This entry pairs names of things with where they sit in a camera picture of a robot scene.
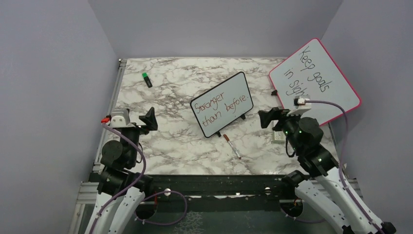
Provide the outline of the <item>red whiteboard marker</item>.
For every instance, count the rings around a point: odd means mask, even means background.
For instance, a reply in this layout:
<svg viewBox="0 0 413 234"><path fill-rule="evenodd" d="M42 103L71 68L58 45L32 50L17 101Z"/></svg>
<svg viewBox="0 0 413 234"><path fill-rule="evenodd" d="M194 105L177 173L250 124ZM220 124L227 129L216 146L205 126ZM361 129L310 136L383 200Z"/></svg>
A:
<svg viewBox="0 0 413 234"><path fill-rule="evenodd" d="M241 159L241 155L239 153L239 151L237 150L237 148L234 146L234 144L230 141L229 137L226 134L223 134L223 137L225 138L225 140L227 141L227 143L230 145L231 149L233 150L234 154L236 155L236 157L238 159Z"/></svg>

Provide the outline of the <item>black framed small whiteboard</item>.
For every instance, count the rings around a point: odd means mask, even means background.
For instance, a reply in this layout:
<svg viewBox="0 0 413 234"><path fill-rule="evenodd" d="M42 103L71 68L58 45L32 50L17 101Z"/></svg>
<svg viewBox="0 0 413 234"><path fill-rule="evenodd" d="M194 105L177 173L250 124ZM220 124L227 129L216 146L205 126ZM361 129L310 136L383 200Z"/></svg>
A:
<svg viewBox="0 0 413 234"><path fill-rule="evenodd" d="M204 137L219 133L254 107L244 72L238 72L190 101Z"/></svg>

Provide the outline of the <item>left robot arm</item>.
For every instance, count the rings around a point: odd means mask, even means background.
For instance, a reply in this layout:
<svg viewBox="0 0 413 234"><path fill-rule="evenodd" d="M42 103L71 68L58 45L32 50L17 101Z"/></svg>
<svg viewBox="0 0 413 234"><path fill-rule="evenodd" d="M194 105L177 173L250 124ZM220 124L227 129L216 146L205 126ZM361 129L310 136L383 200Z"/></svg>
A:
<svg viewBox="0 0 413 234"><path fill-rule="evenodd" d="M144 174L146 159L139 138L158 129L154 107L139 120L142 125L131 122L129 109L114 110L101 120L104 129L120 139L106 142L101 149L103 170L87 234L122 233L138 205L153 194L153 179Z"/></svg>

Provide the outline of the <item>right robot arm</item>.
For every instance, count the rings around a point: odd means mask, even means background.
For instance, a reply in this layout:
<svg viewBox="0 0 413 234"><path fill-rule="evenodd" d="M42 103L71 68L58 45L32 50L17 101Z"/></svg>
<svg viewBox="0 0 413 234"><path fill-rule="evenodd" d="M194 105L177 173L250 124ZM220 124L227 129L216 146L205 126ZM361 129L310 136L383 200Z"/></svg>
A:
<svg viewBox="0 0 413 234"><path fill-rule="evenodd" d="M394 234L395 226L382 221L363 202L332 154L320 143L323 130L316 119L295 115L288 109L272 108L258 112L262 128L272 121L275 132L283 132L295 151L300 166L326 191L320 192L298 170L286 175L281 192L286 198L298 198L318 212L338 234Z"/></svg>

